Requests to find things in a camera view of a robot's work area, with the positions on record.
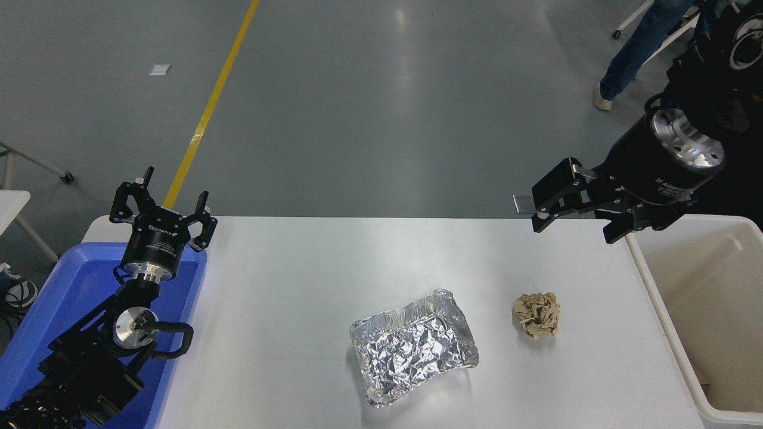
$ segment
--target shoe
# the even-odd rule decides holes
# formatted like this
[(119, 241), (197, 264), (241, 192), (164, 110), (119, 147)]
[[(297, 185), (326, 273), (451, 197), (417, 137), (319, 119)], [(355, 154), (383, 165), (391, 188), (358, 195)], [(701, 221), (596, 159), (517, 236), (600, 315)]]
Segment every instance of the shoe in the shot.
[(40, 290), (30, 280), (12, 273), (10, 268), (7, 263), (0, 264), (0, 292), (5, 295), (3, 303), (11, 308), (29, 308)]
[(601, 96), (601, 91), (599, 90), (598, 83), (596, 84), (596, 87), (594, 88), (594, 107), (604, 111), (612, 110), (612, 100), (605, 100)]

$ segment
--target crumpled paper ball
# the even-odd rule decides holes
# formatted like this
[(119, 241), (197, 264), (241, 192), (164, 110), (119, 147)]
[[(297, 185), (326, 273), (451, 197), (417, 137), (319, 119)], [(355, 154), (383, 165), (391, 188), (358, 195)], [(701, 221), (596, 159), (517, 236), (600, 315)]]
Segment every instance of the crumpled paper ball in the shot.
[(514, 314), (520, 319), (522, 329), (536, 340), (538, 334), (556, 334), (561, 308), (552, 292), (522, 294), (514, 301)]

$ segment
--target white table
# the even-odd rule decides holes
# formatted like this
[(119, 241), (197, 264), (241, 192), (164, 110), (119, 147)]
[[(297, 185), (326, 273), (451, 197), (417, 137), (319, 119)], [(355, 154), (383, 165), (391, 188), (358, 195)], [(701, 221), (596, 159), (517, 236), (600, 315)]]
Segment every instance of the white table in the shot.
[[(534, 234), (520, 219), (219, 219), (162, 429), (702, 427), (628, 246), (605, 244), (603, 221)], [(128, 235), (99, 218), (85, 241)], [(438, 288), (463, 310), (479, 365), (369, 407), (350, 324)], [(547, 291), (559, 333), (532, 340), (511, 304)]]
[(0, 234), (11, 224), (28, 201), (29, 192), (27, 191), (0, 189)]

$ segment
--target aluminum foil tray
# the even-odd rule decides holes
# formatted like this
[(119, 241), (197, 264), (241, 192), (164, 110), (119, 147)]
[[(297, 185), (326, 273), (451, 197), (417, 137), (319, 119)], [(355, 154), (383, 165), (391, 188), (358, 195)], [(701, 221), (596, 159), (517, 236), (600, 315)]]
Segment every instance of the aluminum foil tray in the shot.
[(479, 355), (453, 293), (437, 289), (349, 328), (369, 405), (390, 405), (432, 377), (477, 366)]

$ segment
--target person's leg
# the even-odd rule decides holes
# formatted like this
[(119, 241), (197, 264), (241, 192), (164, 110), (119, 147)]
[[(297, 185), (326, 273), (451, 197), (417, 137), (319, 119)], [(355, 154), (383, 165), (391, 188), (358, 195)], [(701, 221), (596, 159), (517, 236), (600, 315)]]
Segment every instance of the person's leg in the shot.
[(662, 45), (671, 28), (693, 4), (694, 0), (655, 0), (599, 82), (603, 99), (614, 100), (633, 81), (644, 61)]

